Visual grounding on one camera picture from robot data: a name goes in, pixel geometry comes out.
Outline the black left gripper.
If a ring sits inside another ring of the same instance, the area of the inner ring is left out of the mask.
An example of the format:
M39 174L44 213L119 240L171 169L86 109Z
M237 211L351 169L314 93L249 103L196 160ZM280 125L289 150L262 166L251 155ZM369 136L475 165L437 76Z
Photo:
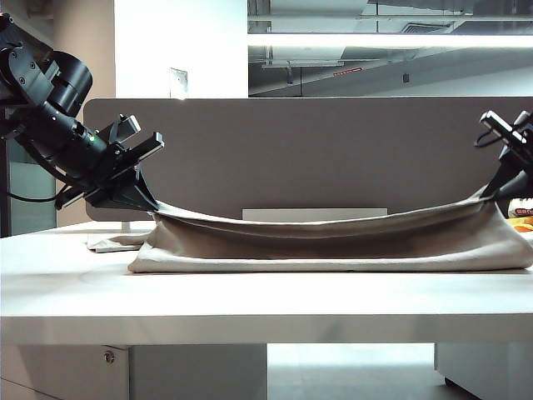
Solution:
M107 147L104 157L89 175L89 187L77 184L60 194L55 208L60 210L79 197L95 208L116 208L138 211L159 209L140 167L141 160L164 148L159 132L133 148L124 148L114 142Z

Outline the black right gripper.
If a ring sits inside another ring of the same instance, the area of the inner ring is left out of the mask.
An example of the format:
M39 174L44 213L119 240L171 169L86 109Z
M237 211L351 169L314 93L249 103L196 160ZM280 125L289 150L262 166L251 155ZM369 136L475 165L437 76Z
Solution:
M479 148L502 141L514 154L500 157L501 165L496 175L482 192L482 197L532 198L532 177L520 171L520 165L532 165L532 113L522 111L513 124L509 124L494 111L481 115L480 123L488 130L479 136Z

